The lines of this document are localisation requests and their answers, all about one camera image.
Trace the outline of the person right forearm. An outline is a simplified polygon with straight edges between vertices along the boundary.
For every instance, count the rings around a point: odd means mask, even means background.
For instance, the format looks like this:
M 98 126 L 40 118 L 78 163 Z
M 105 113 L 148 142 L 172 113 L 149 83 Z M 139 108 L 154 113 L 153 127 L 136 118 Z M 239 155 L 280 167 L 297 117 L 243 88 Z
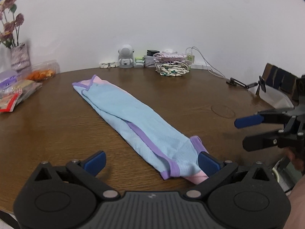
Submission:
M 304 176 L 294 186 L 288 196 L 291 204 L 291 212 L 286 221 L 286 229 L 305 228 L 305 183 Z

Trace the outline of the person right hand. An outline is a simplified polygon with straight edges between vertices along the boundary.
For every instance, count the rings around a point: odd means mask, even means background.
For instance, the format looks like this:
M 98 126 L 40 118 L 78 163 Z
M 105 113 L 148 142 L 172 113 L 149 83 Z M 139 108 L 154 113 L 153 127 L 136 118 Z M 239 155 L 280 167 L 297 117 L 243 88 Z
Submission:
M 304 171 L 304 161 L 297 157 L 288 147 L 284 148 L 285 155 L 288 157 L 294 168 L 300 172 Z

